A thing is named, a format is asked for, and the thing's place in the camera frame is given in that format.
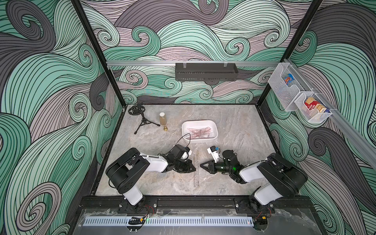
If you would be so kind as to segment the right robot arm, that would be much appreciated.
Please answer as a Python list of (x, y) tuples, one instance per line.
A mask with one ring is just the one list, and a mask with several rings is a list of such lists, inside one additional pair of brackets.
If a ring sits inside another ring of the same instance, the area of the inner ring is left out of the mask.
[(210, 174), (228, 174), (238, 184), (247, 184), (258, 179), (267, 181), (266, 185), (257, 188), (249, 197), (249, 207), (254, 211), (260, 211), (277, 199), (296, 196), (308, 180), (303, 170), (277, 153), (248, 165), (242, 165), (232, 150), (225, 150), (222, 157), (217, 153), (212, 156), (212, 160), (200, 165)]

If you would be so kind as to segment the long pink clear ruler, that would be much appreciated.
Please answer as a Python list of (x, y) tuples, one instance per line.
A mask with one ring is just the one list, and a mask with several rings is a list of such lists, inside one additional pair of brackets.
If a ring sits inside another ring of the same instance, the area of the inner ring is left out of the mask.
[(199, 169), (200, 169), (200, 166), (199, 166), (199, 157), (196, 154), (193, 157), (193, 165), (196, 168), (194, 175), (193, 175), (193, 178), (194, 178), (193, 186), (194, 186), (194, 188), (197, 188), (199, 186)]

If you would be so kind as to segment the white storage box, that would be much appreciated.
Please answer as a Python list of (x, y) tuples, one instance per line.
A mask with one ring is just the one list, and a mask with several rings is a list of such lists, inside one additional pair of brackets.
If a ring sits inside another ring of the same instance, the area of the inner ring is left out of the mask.
[(217, 139), (218, 130), (212, 120), (191, 120), (182, 124), (182, 135), (186, 143), (207, 143)]

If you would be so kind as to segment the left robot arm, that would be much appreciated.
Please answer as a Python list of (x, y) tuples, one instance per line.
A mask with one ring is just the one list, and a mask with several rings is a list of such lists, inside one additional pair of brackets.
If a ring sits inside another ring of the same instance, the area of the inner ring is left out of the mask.
[(132, 147), (117, 160), (111, 163), (105, 173), (109, 178), (109, 186), (115, 188), (132, 206), (138, 206), (144, 201), (144, 195), (136, 186), (145, 172), (192, 173), (196, 171), (189, 156), (189, 147), (176, 144), (168, 153), (148, 155)]

